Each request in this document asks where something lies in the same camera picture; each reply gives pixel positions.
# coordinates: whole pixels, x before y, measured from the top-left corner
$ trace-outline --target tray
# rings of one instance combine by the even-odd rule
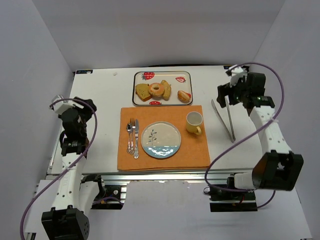
[[[166,80],[171,85],[171,96],[169,100],[164,100],[163,97],[153,96],[148,101],[142,101],[136,94],[136,85],[161,83],[162,80]],[[179,100],[179,90],[191,94],[191,99],[188,103]],[[185,106],[192,104],[193,100],[191,77],[186,71],[140,71],[134,75],[132,102],[137,106]]]

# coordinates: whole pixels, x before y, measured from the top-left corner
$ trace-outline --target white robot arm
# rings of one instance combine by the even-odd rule
[[[56,96],[52,102],[63,99]],[[81,100],[96,111],[91,99]],[[86,240],[89,236],[89,211],[93,201],[105,196],[105,187],[100,175],[82,176],[87,161],[85,154],[74,166],[70,167],[85,152],[89,144],[87,121],[92,110],[81,104],[68,101],[56,103],[52,108],[62,120],[63,132],[60,135],[62,171],[67,169],[59,181],[59,187],[51,210],[42,213],[41,222],[50,240]]]
[[[249,72],[247,77],[241,67],[226,72],[230,83],[218,86],[217,101],[222,108],[229,104],[242,103],[256,129],[272,122],[258,133],[262,147],[262,158],[250,172],[234,175],[236,189],[272,189],[291,191],[298,179],[304,160],[300,154],[294,154],[288,146],[279,128],[273,120],[275,104],[271,97],[264,96],[266,76]]]

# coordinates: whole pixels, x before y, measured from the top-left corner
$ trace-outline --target white mug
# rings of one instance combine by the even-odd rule
[[[189,112],[186,116],[186,130],[189,133],[200,135],[202,133],[200,125],[202,124],[204,118],[197,111]]]

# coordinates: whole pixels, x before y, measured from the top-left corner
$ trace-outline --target silverware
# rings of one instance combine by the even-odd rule
[[[128,132],[128,147],[127,147],[127,149],[126,149],[126,152],[127,152],[127,153],[130,153],[130,134],[131,134],[132,131],[133,131],[130,123],[128,123],[128,124],[126,125],[126,131]]]
[[[134,158],[137,159],[139,157],[139,151],[138,151],[139,121],[138,119],[135,120],[134,127],[135,127],[134,128],[134,134],[135,134]]]
[[[134,154],[134,131],[136,129],[135,126],[135,119],[134,118],[130,118],[130,125],[132,126],[132,134],[131,134],[131,147],[130,147],[130,154],[133,155]]]
[[[229,130],[228,130],[228,128],[227,128],[227,125],[225,124],[224,120],[222,119],[220,113],[218,112],[218,109],[217,109],[217,107],[216,107],[215,101],[214,101],[213,99],[211,99],[211,105],[212,105],[213,110],[214,110],[214,112],[216,113],[218,119],[219,119],[220,122],[222,123],[222,125],[223,125],[226,133],[228,134],[231,142],[234,143],[235,140],[236,140],[236,137],[235,137],[235,134],[234,134],[232,122],[230,122],[230,125],[232,126],[232,127],[231,127],[232,135],[231,135],[230,132],[229,132]],[[228,110],[228,114],[229,114],[229,120],[230,120],[230,119],[231,119],[230,110]]]

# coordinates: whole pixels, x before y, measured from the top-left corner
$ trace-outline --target plate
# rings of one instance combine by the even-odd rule
[[[174,155],[180,148],[179,130],[169,122],[157,121],[147,126],[141,135],[143,150],[156,159]]]
[[[162,96],[153,96],[147,101],[142,101],[136,94],[136,85],[161,83],[166,80],[171,85],[171,95],[169,100],[164,100]],[[182,102],[178,98],[178,91],[184,91],[190,96],[189,102]],[[193,102],[191,77],[187,71],[140,71],[134,75],[132,102],[136,106],[179,106],[190,105]]]

